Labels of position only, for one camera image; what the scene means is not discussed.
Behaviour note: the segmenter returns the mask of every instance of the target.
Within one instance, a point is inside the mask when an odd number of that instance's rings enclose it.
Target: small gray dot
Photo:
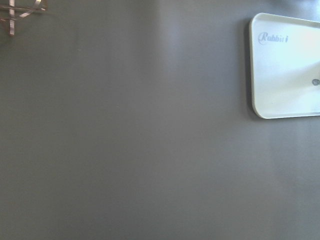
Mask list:
[[[320,84],[320,80],[319,79],[313,79],[312,80],[312,84],[315,86],[318,86]]]

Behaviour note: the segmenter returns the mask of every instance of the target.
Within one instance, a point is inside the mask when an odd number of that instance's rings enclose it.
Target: white plastic tray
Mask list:
[[[259,117],[320,115],[320,22],[259,13],[250,24],[250,46]]]

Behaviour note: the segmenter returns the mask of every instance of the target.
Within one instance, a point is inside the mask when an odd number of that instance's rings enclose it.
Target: white tray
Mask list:
[[[320,115],[320,22],[259,13],[250,24],[250,47],[259,117]]]

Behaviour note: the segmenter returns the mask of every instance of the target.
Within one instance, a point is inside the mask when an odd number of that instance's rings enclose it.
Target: gray surface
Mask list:
[[[320,118],[250,104],[248,23],[312,0],[49,1],[0,33],[1,240],[318,240]]]

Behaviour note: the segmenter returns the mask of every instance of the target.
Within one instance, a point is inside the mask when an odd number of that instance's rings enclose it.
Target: metal bracket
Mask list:
[[[10,36],[15,35],[15,23],[34,12],[45,12],[48,9],[47,0],[35,0],[31,7],[21,7],[15,5],[15,0],[9,0],[9,5],[1,5],[0,10],[9,11],[9,17],[0,17],[0,24]]]

